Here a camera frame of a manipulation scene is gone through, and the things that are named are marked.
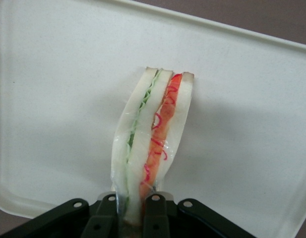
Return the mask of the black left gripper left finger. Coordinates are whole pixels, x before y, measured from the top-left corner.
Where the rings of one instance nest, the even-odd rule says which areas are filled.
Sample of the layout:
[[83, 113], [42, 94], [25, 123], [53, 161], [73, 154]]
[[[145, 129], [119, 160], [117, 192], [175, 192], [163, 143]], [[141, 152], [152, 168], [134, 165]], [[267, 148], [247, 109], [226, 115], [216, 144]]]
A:
[[72, 199], [34, 219], [35, 238], [116, 238], [117, 200], [115, 194], [101, 194], [90, 205]]

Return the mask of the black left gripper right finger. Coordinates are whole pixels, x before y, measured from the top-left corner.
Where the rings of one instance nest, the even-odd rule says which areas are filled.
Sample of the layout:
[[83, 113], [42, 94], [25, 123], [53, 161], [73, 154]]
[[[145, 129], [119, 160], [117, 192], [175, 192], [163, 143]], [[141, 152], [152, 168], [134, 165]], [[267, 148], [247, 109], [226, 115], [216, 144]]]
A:
[[145, 200], [143, 238], [252, 238], [254, 235], [196, 199], [175, 203], [161, 194]]

